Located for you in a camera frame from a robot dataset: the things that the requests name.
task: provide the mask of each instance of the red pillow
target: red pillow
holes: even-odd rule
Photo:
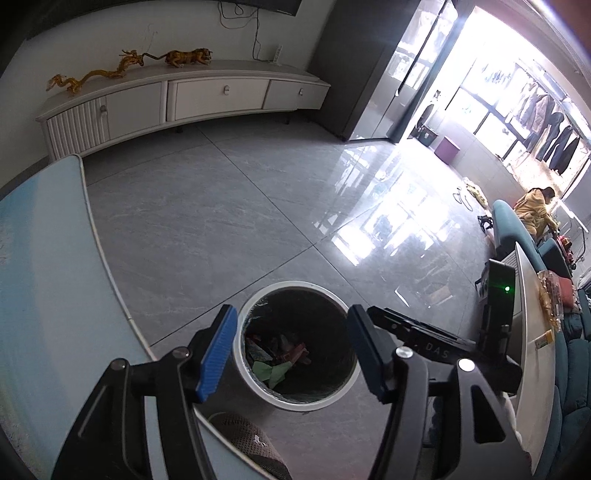
[[[558,283],[563,308],[572,309],[574,307],[573,281],[570,278],[558,277]]]

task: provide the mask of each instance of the yellow clothing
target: yellow clothing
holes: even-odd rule
[[[558,224],[548,213],[546,200],[539,189],[523,195],[513,210],[536,241],[543,235],[546,225],[553,231],[558,230]]]

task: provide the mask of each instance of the cabinet door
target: cabinet door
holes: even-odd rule
[[[121,90],[107,95],[111,139],[156,127],[161,122],[162,83]]]
[[[55,160],[73,153],[83,154],[110,139],[106,121],[106,98],[77,105],[47,120],[47,131]]]

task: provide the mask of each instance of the golden figurine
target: golden figurine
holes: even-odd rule
[[[178,50],[171,50],[164,55],[159,57],[154,57],[149,53],[144,53],[142,56],[150,57],[154,60],[160,60],[165,58],[165,62],[173,67],[180,68],[183,64],[186,63],[202,63],[204,65],[209,65],[212,61],[212,52],[206,48],[197,48],[193,51],[178,51]]]
[[[62,75],[55,75],[54,77],[52,77],[49,82],[47,82],[47,89],[46,91],[51,90],[55,85],[57,85],[58,87],[65,87],[66,85],[69,84],[69,87],[67,88],[67,90],[70,93],[78,93],[78,91],[80,90],[80,88],[82,87],[82,85],[84,85],[84,83],[93,76],[96,75],[101,75],[103,77],[107,77],[107,78],[121,78],[125,76],[125,70],[127,70],[128,67],[132,66],[132,65],[140,65],[141,67],[144,66],[144,55],[138,55],[138,52],[136,50],[131,50],[131,51],[126,51],[126,50],[122,50],[123,51],[123,55],[119,55],[121,58],[121,61],[119,62],[119,66],[117,67],[117,70],[115,70],[114,72],[110,72],[108,70],[92,70],[91,72],[88,72],[86,75],[84,75],[82,77],[81,80],[76,80],[75,78],[69,77],[69,78],[65,78]]]

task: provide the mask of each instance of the sofa cushion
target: sofa cushion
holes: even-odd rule
[[[552,412],[550,413],[550,424],[548,425],[548,434],[544,443],[544,449],[540,456],[540,461],[535,469],[534,478],[544,479],[548,476],[552,462],[558,450],[560,443],[560,433],[562,430],[562,409],[560,408],[560,394],[558,388],[554,386],[554,400],[552,402]]]
[[[566,347],[566,340],[564,333],[556,334],[556,379],[555,385],[558,387],[560,394],[560,405],[564,407],[564,400],[566,397],[566,387],[569,378],[569,355]]]
[[[556,240],[548,238],[548,240],[538,247],[538,253],[542,257],[546,269],[556,273],[560,277],[571,277],[571,272],[566,266],[562,250],[557,245]]]
[[[591,310],[584,290],[579,290],[579,302],[581,304],[581,322],[583,323],[583,333],[587,340],[591,340]]]
[[[551,471],[560,466],[560,463],[579,439],[589,420],[591,420],[591,408],[589,407],[580,408],[563,417],[560,442],[558,443],[558,449],[556,450],[556,457],[554,457]]]
[[[583,321],[581,320],[580,314],[565,313],[562,326],[564,330],[564,337],[566,338],[567,342],[575,338],[581,338],[583,333]]]
[[[583,338],[571,340],[568,344],[569,379],[563,413],[569,414],[587,406],[589,391],[589,343]]]
[[[491,215],[498,258],[505,258],[515,250],[515,243],[518,243],[536,272],[546,270],[534,240],[509,204],[503,200],[497,200],[492,204]]]

